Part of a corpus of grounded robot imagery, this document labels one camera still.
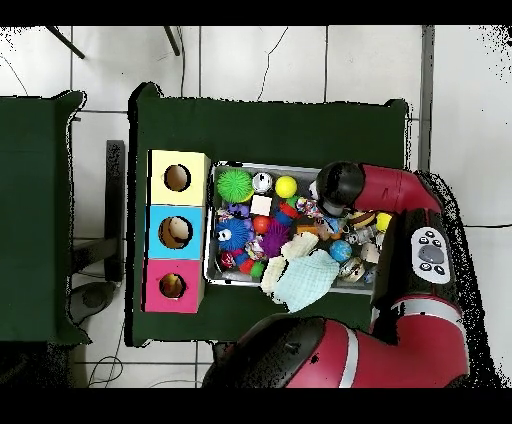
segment yellow ball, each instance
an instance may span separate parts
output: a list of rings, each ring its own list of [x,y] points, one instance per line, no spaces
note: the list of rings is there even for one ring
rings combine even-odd
[[[391,215],[380,212],[377,215],[377,230],[384,233],[388,229],[389,221],[391,221]]]
[[[292,197],[297,191],[297,183],[292,177],[280,177],[276,181],[276,193],[283,199]]]

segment metal stand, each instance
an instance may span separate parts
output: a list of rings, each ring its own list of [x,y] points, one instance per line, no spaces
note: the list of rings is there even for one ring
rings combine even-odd
[[[57,28],[55,27],[46,27],[48,31],[50,31],[55,37],[57,37],[62,43],[66,45],[68,49],[70,49],[73,53],[75,53],[80,59],[85,59],[85,55],[78,50],[73,43],[71,43],[66,37],[64,37]]]
[[[107,141],[104,238],[73,248],[72,274],[104,260],[105,280],[123,279],[125,166],[124,141]]]
[[[180,55],[180,50],[178,49],[178,45],[176,44],[176,40],[174,39],[174,35],[172,35],[172,31],[170,27],[164,26],[165,33],[167,34],[167,38],[169,39],[169,42],[171,43],[172,50],[174,51],[174,54],[176,56]]]

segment green tablecloth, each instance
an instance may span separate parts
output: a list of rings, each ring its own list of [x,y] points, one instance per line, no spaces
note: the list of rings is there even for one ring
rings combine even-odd
[[[141,84],[129,102],[129,179],[136,181],[128,204],[128,233],[135,231],[127,260],[134,268],[126,304],[132,341],[236,340],[261,318],[285,312],[258,288],[221,285],[206,287],[197,314],[141,311],[148,149],[203,152],[212,161],[321,168],[347,160],[402,168],[406,110],[403,100],[379,106],[163,98],[154,84]],[[329,293],[298,315],[322,315],[366,330],[369,301],[367,295]]]
[[[0,98],[0,341],[88,341],[66,314],[67,124],[83,98],[81,92]]]

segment wooden block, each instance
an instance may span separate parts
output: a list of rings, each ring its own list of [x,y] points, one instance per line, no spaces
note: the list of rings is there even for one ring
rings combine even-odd
[[[141,305],[144,312],[174,312],[194,314],[204,296],[204,278],[202,260],[181,259],[149,259],[147,278],[143,284],[145,304]],[[169,277],[178,277],[181,297],[167,297],[162,293],[162,286]]]
[[[204,207],[151,205],[149,217],[146,216],[148,258],[199,260],[203,257],[205,213]]]
[[[152,205],[204,206],[210,159],[204,153],[148,151]]]

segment chair leg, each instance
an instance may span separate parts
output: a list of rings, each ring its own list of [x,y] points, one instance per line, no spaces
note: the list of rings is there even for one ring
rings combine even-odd
[[[169,42],[171,43],[172,49],[174,51],[174,54],[176,56],[180,55],[180,50],[178,49],[178,45],[176,44],[176,40],[174,39],[174,35],[172,35],[171,28],[168,26],[164,26],[165,33],[167,34],[167,38],[169,39]]]
[[[71,43],[66,37],[64,37],[57,28],[47,26],[46,29],[50,31],[55,37],[57,37],[61,42],[63,42],[68,49],[70,49],[73,53],[75,53],[80,59],[85,59],[85,55],[78,50],[73,43]]]

